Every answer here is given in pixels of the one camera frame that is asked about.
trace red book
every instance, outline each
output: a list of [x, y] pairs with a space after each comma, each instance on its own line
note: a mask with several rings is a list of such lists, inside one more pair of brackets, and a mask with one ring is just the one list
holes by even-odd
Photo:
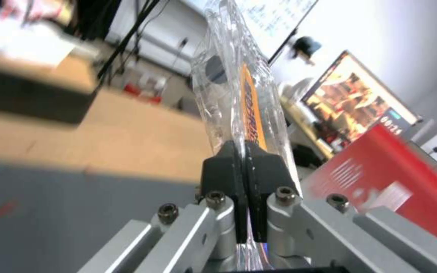
[[305, 194], [341, 193], [360, 212], [387, 206], [437, 236], [437, 173], [382, 125], [311, 174]]

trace gray floor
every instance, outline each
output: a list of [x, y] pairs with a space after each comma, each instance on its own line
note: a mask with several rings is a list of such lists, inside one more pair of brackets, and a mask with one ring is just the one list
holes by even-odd
[[130, 219], [193, 201], [191, 184], [0, 165], [0, 272], [76, 272]]

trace plastic bag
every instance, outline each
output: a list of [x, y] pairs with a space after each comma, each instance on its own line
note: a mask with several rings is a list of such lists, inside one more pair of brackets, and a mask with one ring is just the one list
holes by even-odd
[[[279, 154], [299, 187], [277, 86], [266, 60], [233, 0], [211, 0], [205, 9], [208, 30], [192, 62], [193, 92], [216, 154], [233, 140], [242, 159], [245, 140]], [[238, 270], [271, 268], [265, 244], [250, 233], [237, 245]]]

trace monitor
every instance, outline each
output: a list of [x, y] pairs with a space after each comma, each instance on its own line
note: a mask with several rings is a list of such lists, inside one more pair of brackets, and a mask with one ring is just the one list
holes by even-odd
[[394, 135], [402, 135], [418, 121], [348, 51], [340, 54], [302, 97], [302, 102], [319, 119], [315, 124], [318, 137], [340, 150], [378, 123]]

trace paper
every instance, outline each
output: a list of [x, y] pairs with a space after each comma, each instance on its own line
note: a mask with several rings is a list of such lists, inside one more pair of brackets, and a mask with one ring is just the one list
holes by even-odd
[[57, 67], [73, 48], [45, 24], [21, 28], [15, 19], [0, 19], [0, 54], [8, 58]]

